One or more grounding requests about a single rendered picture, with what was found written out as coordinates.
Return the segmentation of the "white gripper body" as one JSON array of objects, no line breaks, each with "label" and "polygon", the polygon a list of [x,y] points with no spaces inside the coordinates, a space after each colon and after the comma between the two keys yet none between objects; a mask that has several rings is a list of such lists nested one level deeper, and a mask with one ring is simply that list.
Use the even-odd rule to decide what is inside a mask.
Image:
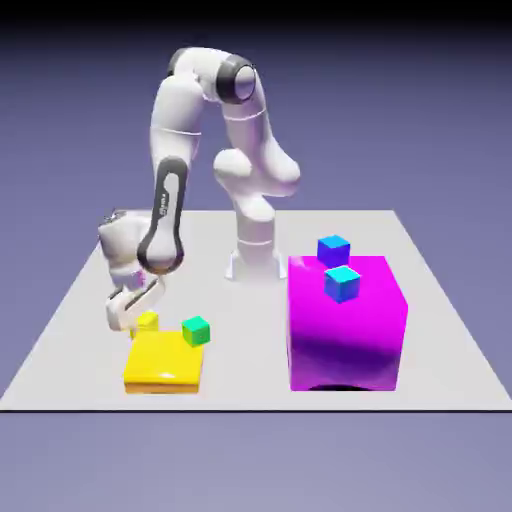
[{"label": "white gripper body", "polygon": [[106,301],[106,318],[113,331],[133,328],[137,319],[149,311],[164,296],[165,280],[154,278],[147,286],[130,291],[126,287],[116,289]]}]

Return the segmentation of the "small cyan cube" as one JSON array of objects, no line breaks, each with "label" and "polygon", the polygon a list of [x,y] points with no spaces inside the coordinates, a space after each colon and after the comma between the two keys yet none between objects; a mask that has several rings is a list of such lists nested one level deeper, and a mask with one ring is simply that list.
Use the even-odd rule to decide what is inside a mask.
[{"label": "small cyan cube", "polygon": [[347,265],[325,271],[324,292],[337,303],[359,295],[361,276]]}]

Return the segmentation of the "large yellow box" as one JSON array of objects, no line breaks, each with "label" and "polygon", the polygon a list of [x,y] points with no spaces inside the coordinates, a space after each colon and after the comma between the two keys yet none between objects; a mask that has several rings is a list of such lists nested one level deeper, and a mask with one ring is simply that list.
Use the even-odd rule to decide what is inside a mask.
[{"label": "large yellow box", "polygon": [[202,345],[190,345],[178,331],[140,331],[123,373],[127,393],[173,394],[199,391]]}]

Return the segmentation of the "large magenta box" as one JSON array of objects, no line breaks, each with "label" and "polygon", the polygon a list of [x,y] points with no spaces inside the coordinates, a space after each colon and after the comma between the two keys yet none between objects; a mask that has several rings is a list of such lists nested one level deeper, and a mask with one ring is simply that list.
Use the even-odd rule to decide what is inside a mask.
[{"label": "large magenta box", "polygon": [[324,292],[314,256],[288,259],[287,355],[294,391],[396,389],[408,304],[383,256],[353,256],[359,295],[343,303]]}]

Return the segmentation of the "small yellow cube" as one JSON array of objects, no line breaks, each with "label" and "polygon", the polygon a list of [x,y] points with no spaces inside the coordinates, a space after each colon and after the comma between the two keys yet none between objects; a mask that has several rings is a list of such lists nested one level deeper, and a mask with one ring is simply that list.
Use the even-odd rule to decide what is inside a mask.
[{"label": "small yellow cube", "polygon": [[146,311],[141,314],[135,322],[135,325],[130,328],[130,338],[135,339],[137,334],[141,331],[158,331],[159,330],[159,316],[154,311]]}]

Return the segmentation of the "small blue cube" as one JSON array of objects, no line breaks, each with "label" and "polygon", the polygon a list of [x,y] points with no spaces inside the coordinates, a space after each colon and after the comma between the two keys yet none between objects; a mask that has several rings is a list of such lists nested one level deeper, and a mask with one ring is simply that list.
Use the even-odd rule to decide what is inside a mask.
[{"label": "small blue cube", "polygon": [[350,243],[339,235],[320,238],[317,242],[317,259],[328,268],[347,265]]}]

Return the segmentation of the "small green cube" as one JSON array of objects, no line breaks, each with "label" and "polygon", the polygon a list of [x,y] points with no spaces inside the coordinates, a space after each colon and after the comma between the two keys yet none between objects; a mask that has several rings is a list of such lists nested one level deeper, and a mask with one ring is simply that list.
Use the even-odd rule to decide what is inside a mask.
[{"label": "small green cube", "polygon": [[192,347],[204,345],[211,340],[210,324],[201,316],[188,318],[181,326],[183,338]]}]

